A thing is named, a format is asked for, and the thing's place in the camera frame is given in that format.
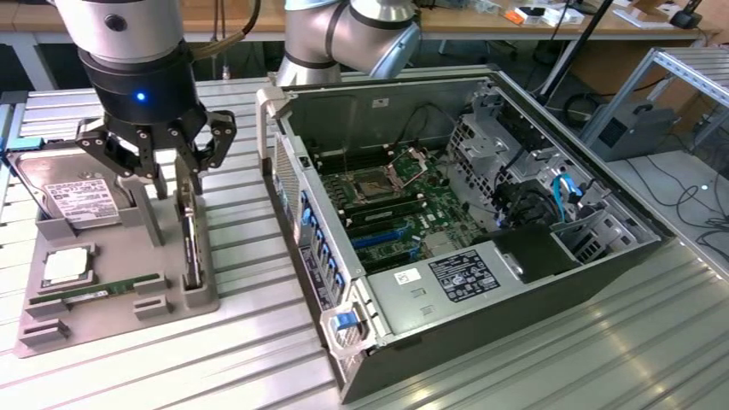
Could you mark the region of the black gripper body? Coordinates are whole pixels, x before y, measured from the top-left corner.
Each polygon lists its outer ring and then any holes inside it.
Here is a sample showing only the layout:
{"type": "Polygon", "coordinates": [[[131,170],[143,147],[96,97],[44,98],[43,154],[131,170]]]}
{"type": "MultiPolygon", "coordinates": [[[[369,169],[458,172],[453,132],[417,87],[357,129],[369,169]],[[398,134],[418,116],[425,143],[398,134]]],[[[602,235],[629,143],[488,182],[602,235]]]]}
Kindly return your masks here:
{"type": "Polygon", "coordinates": [[[192,51],[185,41],[160,59],[112,63],[80,50],[85,73],[99,96],[105,123],[115,133],[139,127],[168,129],[180,125],[197,133],[208,116],[196,91],[192,51]]]}

